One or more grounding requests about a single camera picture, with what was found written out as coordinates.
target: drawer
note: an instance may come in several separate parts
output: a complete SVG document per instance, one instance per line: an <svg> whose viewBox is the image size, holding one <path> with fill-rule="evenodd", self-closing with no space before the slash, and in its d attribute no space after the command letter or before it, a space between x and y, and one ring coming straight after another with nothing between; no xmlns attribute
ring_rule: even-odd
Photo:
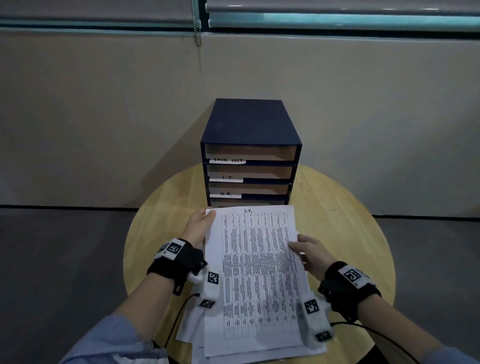
<svg viewBox="0 0 480 364"><path fill-rule="evenodd" d="M210 197L241 198L242 194L287 194L287 184L245 184L210 182Z"/></svg>
<svg viewBox="0 0 480 364"><path fill-rule="evenodd" d="M225 158L242 160L292 161L297 146L234 146L223 144L205 144L207 159Z"/></svg>
<svg viewBox="0 0 480 364"><path fill-rule="evenodd" d="M242 165L207 165L207 173L211 182L232 180L242 182L244 178L289 179L292 167L264 167Z"/></svg>
<svg viewBox="0 0 480 364"><path fill-rule="evenodd" d="M285 201L261 201L261 200L223 200L221 198L211 199L212 207L235 207L235 206L271 206L284 205Z"/></svg>

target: stack of papers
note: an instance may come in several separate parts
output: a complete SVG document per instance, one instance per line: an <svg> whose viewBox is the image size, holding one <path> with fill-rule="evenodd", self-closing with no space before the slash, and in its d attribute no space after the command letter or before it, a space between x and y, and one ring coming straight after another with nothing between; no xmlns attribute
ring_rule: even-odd
<svg viewBox="0 0 480 364"><path fill-rule="evenodd" d="M186 307L176 339L192 343L192 364L325 352L325 346L306 348L300 337L297 305L310 288L302 262L287 245L297 240L293 206L215 210L205 259L222 273L223 295L209 310L195 301Z"/></svg>

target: table top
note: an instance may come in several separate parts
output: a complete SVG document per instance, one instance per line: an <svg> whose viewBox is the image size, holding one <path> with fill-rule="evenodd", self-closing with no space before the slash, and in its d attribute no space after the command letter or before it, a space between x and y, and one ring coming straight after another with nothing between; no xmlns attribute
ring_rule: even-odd
<svg viewBox="0 0 480 364"><path fill-rule="evenodd" d="M320 239L339 260L368 274L383 298L393 304L395 268L388 243L375 219L349 191L325 175L299 166L290 204L295 206L297 231ZM135 215L125 242L123 276L128 294L145 277L159 247L180 236L189 215L204 206L206 196L200 164L173 176L150 195ZM313 290L319 286L310 274L309 284ZM180 297L173 296L155 338L160 346L164 345L190 289L191 284L187 283ZM330 321L343 321L335 312L329 317ZM336 338L327 343L327 353L285 359L284 362L354 364L373 346L373 341L361 328L339 325L335 332ZM179 363L189 364L192 345L171 340L168 353Z"/></svg>

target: hand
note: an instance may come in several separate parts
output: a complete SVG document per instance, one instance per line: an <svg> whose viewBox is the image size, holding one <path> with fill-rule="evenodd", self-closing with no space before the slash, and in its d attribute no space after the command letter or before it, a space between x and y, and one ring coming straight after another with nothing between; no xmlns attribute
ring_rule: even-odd
<svg viewBox="0 0 480 364"><path fill-rule="evenodd" d="M215 218L215 210L205 215L205 207L202 207L190 215L187 226L181 234L180 238L188 241L194 248L203 249L205 244L205 235L207 230L212 226Z"/></svg>
<svg viewBox="0 0 480 364"><path fill-rule="evenodd" d="M300 257L307 272L322 281L325 279L325 272L338 259L336 259L327 248L317 239L307 235L298 234L298 242L288 242L290 249Z"/></svg>

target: floor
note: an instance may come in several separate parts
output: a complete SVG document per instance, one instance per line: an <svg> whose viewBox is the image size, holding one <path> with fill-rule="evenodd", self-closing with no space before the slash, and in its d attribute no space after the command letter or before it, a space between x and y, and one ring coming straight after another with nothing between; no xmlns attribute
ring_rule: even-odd
<svg viewBox="0 0 480 364"><path fill-rule="evenodd" d="M134 212L0 209L0 363L57 363L126 297ZM396 308L480 359L480 222L378 219Z"/></svg>

